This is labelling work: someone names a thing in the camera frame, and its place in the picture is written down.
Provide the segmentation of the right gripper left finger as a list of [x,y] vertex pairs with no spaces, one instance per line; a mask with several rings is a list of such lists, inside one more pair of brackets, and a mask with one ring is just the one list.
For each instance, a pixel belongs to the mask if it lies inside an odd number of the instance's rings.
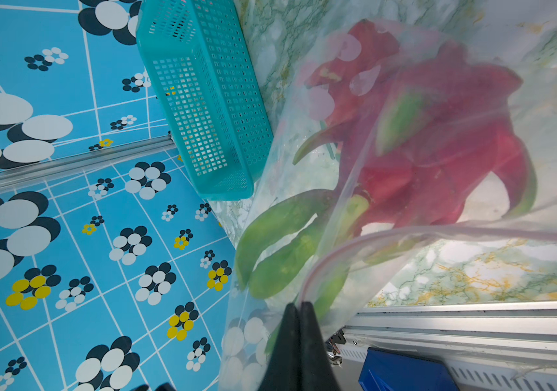
[[297,391],[301,385],[301,324],[297,307],[286,306],[259,391]]

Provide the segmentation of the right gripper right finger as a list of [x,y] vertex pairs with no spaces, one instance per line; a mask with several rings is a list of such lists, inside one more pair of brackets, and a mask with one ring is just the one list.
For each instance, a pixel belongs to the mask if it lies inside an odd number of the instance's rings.
[[310,302],[300,309],[301,387],[304,391],[340,390],[327,356],[325,340]]

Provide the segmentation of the clear zip-top bag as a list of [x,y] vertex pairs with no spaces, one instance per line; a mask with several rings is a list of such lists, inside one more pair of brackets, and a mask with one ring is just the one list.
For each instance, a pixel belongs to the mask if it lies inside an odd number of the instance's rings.
[[294,349],[286,307],[330,337],[428,255],[557,267],[557,69],[396,21],[333,24],[278,126],[229,274],[220,389],[257,389]]

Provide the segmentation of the pink dragon fruit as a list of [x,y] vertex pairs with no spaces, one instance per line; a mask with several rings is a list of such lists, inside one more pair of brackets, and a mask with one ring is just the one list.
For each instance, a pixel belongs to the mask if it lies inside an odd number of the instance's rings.
[[332,189],[312,189],[271,206],[236,248],[240,290],[265,300],[283,291],[318,251],[340,199],[336,242],[365,226],[441,226],[459,221],[467,198],[489,175],[507,191],[507,216],[529,212],[537,175],[515,134],[508,100],[523,80],[508,67],[471,60],[443,42],[431,58],[400,42],[397,30],[363,19],[334,43],[335,56],[304,81],[323,127],[294,152],[340,148]]

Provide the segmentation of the blue tape dispenser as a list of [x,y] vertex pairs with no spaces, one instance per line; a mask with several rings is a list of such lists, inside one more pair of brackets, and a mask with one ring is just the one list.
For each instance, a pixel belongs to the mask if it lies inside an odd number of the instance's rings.
[[366,391],[459,391],[436,360],[369,348],[358,383]]

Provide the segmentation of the teal plastic basket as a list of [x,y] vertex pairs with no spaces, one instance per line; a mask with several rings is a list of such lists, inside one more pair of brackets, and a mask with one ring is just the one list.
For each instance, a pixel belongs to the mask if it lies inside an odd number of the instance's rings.
[[273,141],[232,1],[145,1],[137,45],[195,190],[254,193]]

